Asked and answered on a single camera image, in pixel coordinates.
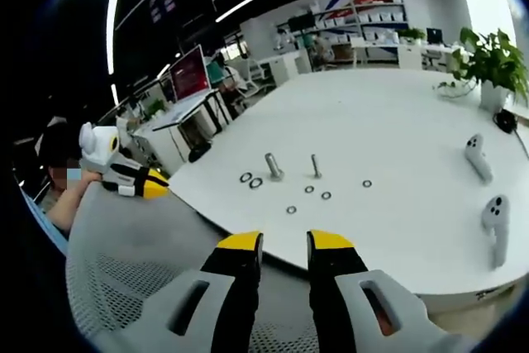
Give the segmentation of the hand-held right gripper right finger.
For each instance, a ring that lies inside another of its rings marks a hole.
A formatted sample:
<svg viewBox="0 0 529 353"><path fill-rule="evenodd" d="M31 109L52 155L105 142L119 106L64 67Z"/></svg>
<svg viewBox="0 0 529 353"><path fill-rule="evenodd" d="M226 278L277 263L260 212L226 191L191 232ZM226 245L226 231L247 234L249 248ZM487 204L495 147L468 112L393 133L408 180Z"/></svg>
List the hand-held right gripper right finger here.
<svg viewBox="0 0 529 353"><path fill-rule="evenodd" d="M368 270L353 243L307 232L309 303L322 352L470 352L474 343L427 316L424 302L382 270Z"/></svg>

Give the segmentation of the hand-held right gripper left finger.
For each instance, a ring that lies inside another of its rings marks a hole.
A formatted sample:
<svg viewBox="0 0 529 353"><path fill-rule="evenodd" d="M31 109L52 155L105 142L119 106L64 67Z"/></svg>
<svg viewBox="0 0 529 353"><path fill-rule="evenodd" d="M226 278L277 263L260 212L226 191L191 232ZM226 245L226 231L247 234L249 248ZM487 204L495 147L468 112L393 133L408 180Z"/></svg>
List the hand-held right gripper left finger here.
<svg viewBox="0 0 529 353"><path fill-rule="evenodd" d="M259 306L264 235L221 240L200 270L152 294L127 327L95 339L100 352L246 352Z"/></svg>

